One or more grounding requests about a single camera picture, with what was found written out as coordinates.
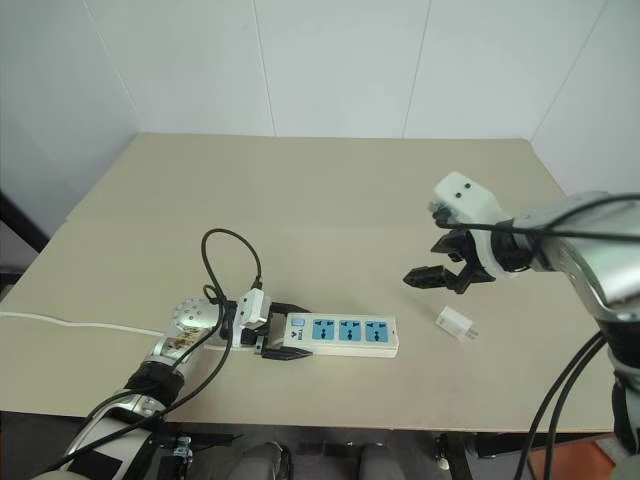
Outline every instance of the power strip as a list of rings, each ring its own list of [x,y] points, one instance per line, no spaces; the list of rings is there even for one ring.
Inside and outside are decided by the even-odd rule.
[[[398,353],[394,317],[291,313],[287,316],[283,345],[320,355],[388,357]]]

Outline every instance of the tabletop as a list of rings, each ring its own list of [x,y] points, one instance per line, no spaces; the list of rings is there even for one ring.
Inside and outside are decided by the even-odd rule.
[[[141,134],[69,215],[0,304],[2,312],[162,331],[207,282],[209,228],[248,238],[275,301],[314,312],[392,315],[396,358],[291,362],[234,352],[176,421],[527,430],[538,403],[596,330],[561,274],[526,272],[464,295],[402,277],[440,264],[427,206],[457,170],[520,209],[562,197],[523,140],[286,139]],[[232,239],[209,253],[230,298],[253,278]],[[474,321],[460,342],[434,320],[450,306]],[[0,317],[0,409],[84,415],[126,382],[155,341],[138,333]],[[215,365],[206,351],[192,388]],[[560,428],[612,426],[612,368],[601,353],[574,387]]]

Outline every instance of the black cable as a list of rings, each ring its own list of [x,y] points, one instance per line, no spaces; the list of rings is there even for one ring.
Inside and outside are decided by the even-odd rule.
[[[205,234],[202,236],[202,240],[200,241],[200,253],[202,255],[202,262],[204,263],[204,268],[207,270],[207,273],[209,274],[209,278],[211,278],[211,282],[213,283],[213,285],[204,285],[202,287],[202,292],[204,293],[204,296],[207,297],[211,303],[217,304],[220,306],[227,302],[227,297],[225,297],[222,291],[222,286],[220,285],[220,282],[218,282],[216,275],[213,273],[213,267],[211,266],[211,262],[209,261],[209,257],[207,255],[207,240],[209,240],[209,237],[215,233],[224,233],[226,235],[230,235],[240,240],[253,255],[253,258],[256,262],[256,278],[254,279],[251,285],[251,288],[262,288],[262,264],[260,262],[260,257],[258,257],[258,253],[253,248],[253,245],[251,245],[249,241],[245,239],[242,235],[232,230],[228,230],[226,228],[212,228],[211,230],[208,230],[207,232],[205,232]],[[202,345],[204,342],[209,340],[213,336],[213,334],[216,333],[218,328],[220,328],[221,323],[222,322],[218,321],[218,323],[216,323],[216,325],[205,336],[203,336],[197,342],[195,342],[193,345],[187,348],[187,350],[182,355],[180,355],[180,357],[173,363],[173,368],[174,369],[177,368],[178,365],[180,365],[182,361],[185,358],[187,358],[187,356],[191,352],[193,352],[200,345]]]
[[[590,210],[601,205],[609,203],[617,203],[623,201],[640,201],[640,193],[628,193],[622,195],[611,195],[604,198],[599,198],[592,202],[580,205],[568,212],[560,215],[554,219],[551,223],[543,228],[519,228],[508,225],[490,225],[485,223],[448,223],[441,219],[436,218],[436,225],[440,228],[449,230],[455,229],[467,229],[467,230],[484,230],[488,232],[501,232],[511,234],[532,235],[537,237],[536,241],[539,241],[543,237],[568,237],[568,238],[585,238],[590,240],[608,240],[615,242],[640,242],[640,235],[625,235],[625,234],[610,234],[600,232],[576,232],[570,230],[555,231],[555,227],[563,223],[568,218],[577,215],[578,213]]]
[[[587,342],[578,350],[573,358],[569,361],[567,366],[562,370],[560,375],[553,385],[547,391],[547,394],[544,396],[542,403],[540,403],[540,407],[538,407],[538,411],[536,412],[535,417],[533,417],[533,421],[531,422],[531,427],[529,428],[529,432],[524,441],[524,445],[522,445],[522,450],[520,451],[520,460],[518,461],[518,467],[516,468],[516,473],[513,476],[514,480],[520,480],[522,478],[522,474],[524,473],[524,468],[527,464],[527,457],[529,456],[529,452],[531,451],[531,447],[533,446],[533,440],[535,439],[536,432],[538,430],[538,426],[540,425],[540,421],[544,416],[544,412],[547,410],[553,396],[556,394],[558,389],[562,386],[565,379],[569,376],[574,367],[578,364],[578,362],[584,357],[584,355],[591,349],[598,339],[602,338],[602,333],[597,332],[594,334]]]
[[[501,232],[511,234],[532,235],[536,237],[564,237],[564,238],[586,238],[589,240],[608,240],[613,242],[640,242],[640,235],[626,235],[599,232],[574,232],[570,230],[547,230],[545,228],[519,228],[507,225],[490,225],[488,223],[446,223],[436,221],[440,228],[448,230],[485,230],[487,232]]]
[[[206,243],[208,238],[213,235],[214,233],[224,233],[227,235],[230,235],[232,237],[237,238],[238,240],[240,240],[251,252],[251,254],[253,255],[253,258],[256,261],[256,270],[257,270],[257,274],[256,274],[256,278],[254,279],[251,288],[261,288],[262,287],[262,265],[260,263],[260,259],[258,258],[258,254],[256,253],[255,249],[253,248],[253,246],[246,240],[244,239],[241,235],[231,231],[231,230],[227,230],[224,228],[214,228],[211,229],[209,231],[207,231],[203,237],[202,237],[202,241],[201,241],[201,253],[202,253],[202,259],[204,262],[204,266],[205,269],[207,270],[207,273],[209,274],[209,278],[211,278],[211,282],[213,283],[213,286],[209,285],[208,287],[213,289],[216,297],[210,297],[209,295],[207,295],[207,298],[209,298],[209,301],[214,301],[217,300],[218,303],[218,322],[216,324],[216,327],[211,329],[211,332],[209,332],[205,337],[208,338],[211,335],[213,335],[213,333],[215,332],[215,329],[217,328],[217,326],[220,326],[223,324],[223,322],[225,321],[225,306],[227,305],[227,299],[223,293],[222,287],[220,286],[220,283],[218,282],[215,274],[213,273],[213,268],[211,267],[211,263],[209,262],[209,258],[207,256],[207,251],[206,251]],[[227,328],[231,331],[232,327],[233,327],[233,319],[231,317],[229,317],[227,319]],[[203,337],[201,340],[202,342],[204,342],[206,340],[206,338]],[[117,438],[122,437],[123,435],[132,432],[133,430],[136,430],[138,428],[144,427],[152,422],[154,422],[155,420],[164,417],[165,415],[167,415],[168,413],[174,411],[175,409],[181,407],[182,405],[184,405],[185,403],[187,403],[189,400],[191,400],[193,397],[195,397],[196,395],[198,395],[202,390],[204,390],[207,385],[209,385],[209,383],[211,383],[211,381],[218,375],[218,372],[222,369],[222,367],[224,366],[224,364],[227,361],[227,358],[229,357],[229,353],[231,352],[231,344],[233,342],[233,335],[228,335],[227,337],[227,343],[225,346],[225,350],[224,353],[222,354],[222,357],[220,358],[220,361],[218,362],[218,364],[216,365],[216,368],[214,368],[214,370],[209,374],[209,376],[200,384],[198,385],[198,387],[196,387],[194,390],[192,390],[191,392],[189,392],[187,395],[185,395],[184,397],[182,397],[180,400],[174,402],[172,405],[170,405],[169,407],[157,411],[154,414],[143,418],[142,420],[139,420],[135,423],[132,423],[131,425],[128,425],[127,427],[121,428],[120,430],[117,430],[113,433],[110,433],[109,435],[106,435],[102,438],[99,438],[98,440],[95,440],[79,449],[77,449],[76,451],[74,451],[73,453],[70,453],[69,455],[65,455],[64,457],[62,457],[60,460],[58,460],[57,462],[55,462],[53,465],[51,465],[47,470],[45,471],[51,471],[51,470],[57,470],[58,468],[66,465],[67,463],[73,461],[74,459],[76,459],[77,457],[79,457],[80,455],[93,450],[95,448],[98,448],[106,443],[111,442],[112,440],[115,440]],[[183,353],[180,358],[177,360],[176,363],[174,363],[174,366],[179,364],[189,353],[191,353],[191,351],[193,351],[193,349],[190,347],[189,349],[187,349],[187,351],[185,351],[185,353]]]
[[[560,395],[558,395],[558,400],[556,402],[556,406],[553,409],[553,414],[551,415],[551,421],[549,422],[549,432],[547,433],[547,450],[546,456],[544,459],[544,480],[551,480],[552,472],[551,467],[553,465],[553,447],[556,442],[556,432],[558,430],[558,421],[560,420],[560,414],[562,413],[562,408],[564,407],[564,403],[569,396],[569,392],[573,387],[573,384],[576,383],[576,380],[585,369],[585,367],[589,364],[589,362],[596,356],[596,354],[602,349],[602,347],[607,343],[602,334],[598,341],[591,347],[591,349],[587,352],[587,354],[580,360],[580,363],[576,366],[576,368],[571,373],[571,376],[567,379],[567,383],[562,387],[562,391]]]
[[[253,246],[247,240],[245,240],[245,238],[242,237],[242,235],[239,235],[232,230],[228,230],[226,228],[212,228],[211,230],[205,232],[205,234],[202,236],[202,241],[200,242],[200,253],[202,254],[202,261],[204,262],[204,268],[207,270],[207,273],[209,274],[209,278],[211,278],[211,282],[213,283],[213,290],[214,292],[216,292],[216,295],[219,295],[222,293],[222,287],[220,286],[218,279],[213,273],[213,268],[211,268],[211,262],[209,262],[209,257],[207,256],[207,240],[214,233],[224,233],[226,235],[235,237],[238,240],[240,240],[249,249],[249,251],[253,255],[254,260],[256,261],[256,270],[257,270],[256,278],[253,281],[251,288],[262,288],[262,264],[260,263],[260,258],[258,258],[258,254],[256,253]]]

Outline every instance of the white robotic arm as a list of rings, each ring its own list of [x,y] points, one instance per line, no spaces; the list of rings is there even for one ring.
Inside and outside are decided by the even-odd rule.
[[[491,192],[454,172],[434,190],[433,217],[450,231],[432,251],[466,264],[457,275],[432,266],[404,279],[413,287],[462,294],[472,283],[529,268],[564,272],[609,346],[614,429],[631,454],[640,453],[639,201],[640,194],[593,192],[514,218]]]

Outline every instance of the white charger plug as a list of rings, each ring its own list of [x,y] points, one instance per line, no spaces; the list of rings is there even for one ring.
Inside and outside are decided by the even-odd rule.
[[[474,340],[478,336],[478,332],[471,328],[473,322],[451,307],[444,307],[436,319],[436,325],[458,340]]]

